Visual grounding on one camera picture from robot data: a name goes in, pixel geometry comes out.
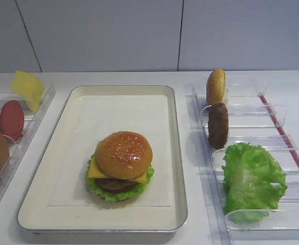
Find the metal tray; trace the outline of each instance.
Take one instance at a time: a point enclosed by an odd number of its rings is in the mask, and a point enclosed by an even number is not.
[[[135,131],[153,149],[155,170],[136,200],[109,203],[87,191],[96,144]],[[65,105],[17,214],[32,232],[177,231],[187,219],[174,92],[167,86],[81,86]]]

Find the white paper liner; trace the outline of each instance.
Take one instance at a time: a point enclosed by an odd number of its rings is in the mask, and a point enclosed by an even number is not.
[[[173,174],[167,97],[84,96],[83,109],[66,151],[48,206],[103,206],[103,200],[90,193],[85,183],[87,161],[98,141],[117,131],[144,135],[153,150],[155,173],[145,192],[133,201],[134,207],[169,207],[173,202]]]

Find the red strip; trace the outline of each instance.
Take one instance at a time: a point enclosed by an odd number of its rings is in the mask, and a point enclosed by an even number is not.
[[[267,101],[266,101],[266,98],[261,95],[260,96],[260,99],[262,101],[262,103],[266,104],[268,106],[268,110],[271,112],[272,111],[272,108],[268,105]],[[283,137],[285,137],[286,139],[286,144],[288,146],[288,148],[291,148],[291,149],[294,149],[295,147],[292,145],[291,141],[289,140],[288,136],[286,135],[286,133],[284,132],[283,128],[282,127],[279,127],[278,126],[278,120],[277,120],[277,117],[275,115],[273,115],[272,113],[270,113],[270,117],[275,125],[275,127],[277,128],[279,134]],[[299,168],[299,156],[297,154],[296,151],[294,150],[290,150],[290,153],[292,155],[292,158],[294,159],[294,161],[296,162],[298,168]]]

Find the white countertop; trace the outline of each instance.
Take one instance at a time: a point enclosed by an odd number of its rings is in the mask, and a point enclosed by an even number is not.
[[[199,176],[196,151],[199,139],[191,129],[191,85],[203,80],[209,72],[101,72],[37,73],[43,81],[52,82],[56,95],[29,149],[0,203],[0,244],[213,244],[205,198]],[[258,75],[267,81],[266,98],[285,105],[288,115],[284,130],[299,147],[299,71],[234,71],[232,75]],[[11,82],[13,74],[0,73],[0,84]],[[33,234],[21,230],[16,222],[19,202],[50,137],[59,113],[72,89],[80,85],[168,85],[175,90],[184,177],[188,202],[188,220],[174,235],[108,235],[108,234]],[[249,241],[235,240],[234,244]],[[250,244],[294,244],[299,240],[256,240]]]

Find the red tomato slice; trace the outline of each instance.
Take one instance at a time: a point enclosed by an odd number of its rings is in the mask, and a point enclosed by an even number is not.
[[[18,140],[21,137],[24,123],[24,114],[18,101],[8,101],[0,113],[0,132],[3,135]]]

